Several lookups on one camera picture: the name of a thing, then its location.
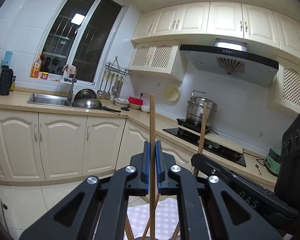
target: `countertop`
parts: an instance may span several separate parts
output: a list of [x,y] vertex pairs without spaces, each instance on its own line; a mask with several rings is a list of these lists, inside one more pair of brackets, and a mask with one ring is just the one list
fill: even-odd
[[[51,114],[70,114],[70,115],[85,115],[85,116],[95,116],[95,117],[113,117],[113,118],[126,118],[131,122],[140,125],[141,127],[149,130],[149,114],[143,113],[140,110],[130,109],[130,111],[122,111],[120,114],[111,113],[102,110],[93,110],[93,109],[81,109],[75,107],[64,107],[64,106],[47,106],[47,105],[38,105],[38,104],[28,104],[27,101],[31,96],[31,92],[23,91],[13,91],[9,96],[0,96],[0,109],[6,110],[18,110],[18,111],[30,111],[30,112],[40,112],[40,113],[51,113]],[[102,100],[102,105],[107,106],[112,109],[120,110],[119,107],[115,106],[112,101]],[[156,114],[156,134],[171,143],[178,145],[179,147],[192,152],[197,153],[198,147],[188,143],[184,140],[181,140],[162,129],[165,128],[177,128],[179,127],[176,120],[169,119],[163,115]],[[277,178],[271,175],[266,167],[259,165],[261,174],[255,165],[258,163],[256,157],[253,157],[247,153],[243,153],[247,167],[240,166],[236,163],[228,161],[222,157],[219,157],[215,154],[212,154],[208,151],[203,150],[203,153],[206,154],[211,159],[220,163],[221,165],[239,173],[248,178],[267,186],[270,189],[273,189]],[[250,154],[255,156],[261,156],[257,153],[250,152]]]

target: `utensil rack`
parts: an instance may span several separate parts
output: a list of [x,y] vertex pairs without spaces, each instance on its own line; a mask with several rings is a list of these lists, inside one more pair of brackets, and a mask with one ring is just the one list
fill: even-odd
[[112,63],[109,62],[109,61],[106,62],[105,69],[110,70],[110,71],[115,72],[115,73],[118,73],[118,74],[121,74],[122,76],[125,76],[125,77],[127,77],[127,76],[132,77],[133,76],[133,74],[131,73],[130,70],[125,69],[125,68],[121,68],[119,66],[118,57],[115,57],[115,60]]

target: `window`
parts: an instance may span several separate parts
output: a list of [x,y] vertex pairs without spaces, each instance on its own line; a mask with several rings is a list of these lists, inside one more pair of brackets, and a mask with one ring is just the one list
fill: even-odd
[[121,8],[112,0],[67,0],[43,46],[41,71],[62,75],[62,68],[68,63],[77,67],[78,80],[93,83]]

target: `faucet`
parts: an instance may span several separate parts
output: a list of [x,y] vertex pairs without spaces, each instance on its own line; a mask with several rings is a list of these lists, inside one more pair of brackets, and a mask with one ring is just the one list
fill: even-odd
[[[62,68],[62,72],[65,71],[65,68],[66,68],[66,67],[68,67],[68,64],[65,65],[65,66]],[[77,82],[76,79],[75,79],[76,74],[77,74],[77,68],[75,67],[74,77],[72,78],[72,80],[71,80],[70,78],[64,78],[64,81],[65,81],[65,82],[71,81],[71,87],[70,87],[69,94],[68,94],[68,102],[69,102],[69,103],[70,103],[71,100],[72,100],[72,95],[73,95],[73,85],[74,85],[75,82]]]

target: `checkered cloth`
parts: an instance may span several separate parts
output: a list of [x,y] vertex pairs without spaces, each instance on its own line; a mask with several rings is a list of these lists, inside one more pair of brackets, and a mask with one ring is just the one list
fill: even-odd
[[[141,237],[145,231],[149,219],[149,209],[149,204],[128,207],[127,214],[135,238]],[[170,239],[178,221],[177,200],[166,198],[165,200],[158,202],[157,208],[155,209],[155,238],[159,240]]]

